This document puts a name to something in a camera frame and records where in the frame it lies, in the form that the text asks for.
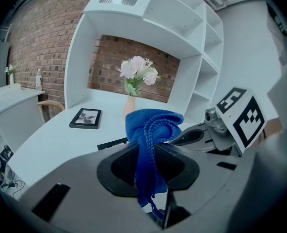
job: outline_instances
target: wooden chair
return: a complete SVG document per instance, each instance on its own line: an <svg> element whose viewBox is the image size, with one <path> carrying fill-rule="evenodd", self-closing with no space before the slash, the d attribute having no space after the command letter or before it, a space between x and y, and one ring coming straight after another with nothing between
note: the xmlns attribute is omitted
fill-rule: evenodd
<svg viewBox="0 0 287 233"><path fill-rule="evenodd" d="M41 118L43 120L43 123L46 123L45 117L43 115L43 110L42 110L42 106L53 106L53 107L58 107L60 108L62 111L65 109L65 107L57 101L53 101L53 100L46 100L46 101L41 101L38 102L38 106L39 106L39 110L40 110L40 114L41 114Z"/></svg>

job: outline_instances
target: blue towel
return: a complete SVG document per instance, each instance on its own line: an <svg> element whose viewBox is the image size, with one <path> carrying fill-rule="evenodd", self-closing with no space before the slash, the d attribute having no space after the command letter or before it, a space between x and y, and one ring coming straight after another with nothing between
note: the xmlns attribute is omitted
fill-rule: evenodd
<svg viewBox="0 0 287 233"><path fill-rule="evenodd" d="M151 204L159 218L163 215L152 201L156 193L167 191L167 185L155 164L154 144L175 139L181 134L178 125L183 116L171 111L144 109L126 116L126 134L129 142L139 143L139 155L135 174L138 202L141 207Z"/></svg>

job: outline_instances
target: white flower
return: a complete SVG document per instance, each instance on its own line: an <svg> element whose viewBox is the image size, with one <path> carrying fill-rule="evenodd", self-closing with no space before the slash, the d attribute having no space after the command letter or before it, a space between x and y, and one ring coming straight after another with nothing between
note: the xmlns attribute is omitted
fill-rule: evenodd
<svg viewBox="0 0 287 233"><path fill-rule="evenodd" d="M146 59L145 62L146 62L148 67L151 67L151 65L153 64L153 62L150 61L149 59Z"/></svg>
<svg viewBox="0 0 287 233"><path fill-rule="evenodd" d="M142 71L147 69L147 66L145 65L146 60L144 60L143 57L134 56L131 59L131 62L133 63L134 67L136 68L137 72L142 72Z"/></svg>
<svg viewBox="0 0 287 233"><path fill-rule="evenodd" d="M158 71L156 71L155 68L150 67L149 70L144 75L143 80L146 85L152 85L155 83L157 77L158 77Z"/></svg>
<svg viewBox="0 0 287 233"><path fill-rule="evenodd" d="M135 73L137 72L135 66L131 61L123 61L121 64L121 69L119 69L121 72L120 77L125 76L127 79L134 79Z"/></svg>

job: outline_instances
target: picture frame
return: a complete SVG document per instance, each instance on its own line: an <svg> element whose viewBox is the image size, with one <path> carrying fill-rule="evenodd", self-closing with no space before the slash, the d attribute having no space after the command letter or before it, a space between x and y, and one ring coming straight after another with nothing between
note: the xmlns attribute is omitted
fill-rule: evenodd
<svg viewBox="0 0 287 233"><path fill-rule="evenodd" d="M81 108L71 120L69 127L78 129L98 129L101 110Z"/></svg>

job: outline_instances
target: white counter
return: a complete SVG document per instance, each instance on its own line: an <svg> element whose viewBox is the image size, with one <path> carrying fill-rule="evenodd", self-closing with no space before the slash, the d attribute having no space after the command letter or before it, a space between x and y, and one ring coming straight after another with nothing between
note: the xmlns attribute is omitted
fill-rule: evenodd
<svg viewBox="0 0 287 233"><path fill-rule="evenodd" d="M13 153L43 125L37 105L43 93L23 88L0 97L0 135Z"/></svg>
<svg viewBox="0 0 287 233"><path fill-rule="evenodd" d="M0 97L0 113L27 99L43 94L44 91L23 88Z"/></svg>
<svg viewBox="0 0 287 233"><path fill-rule="evenodd" d="M122 120L126 95L119 94L119 100L112 101L117 94L99 91L89 99L71 109L64 110L37 130L13 155L8 162L10 168L31 186L64 162L91 152L98 151L97 145L126 137L125 122ZM146 99L138 98L136 109L146 104ZM69 123L81 108L100 109L98 130L70 128ZM180 125L182 130L192 126Z"/></svg>

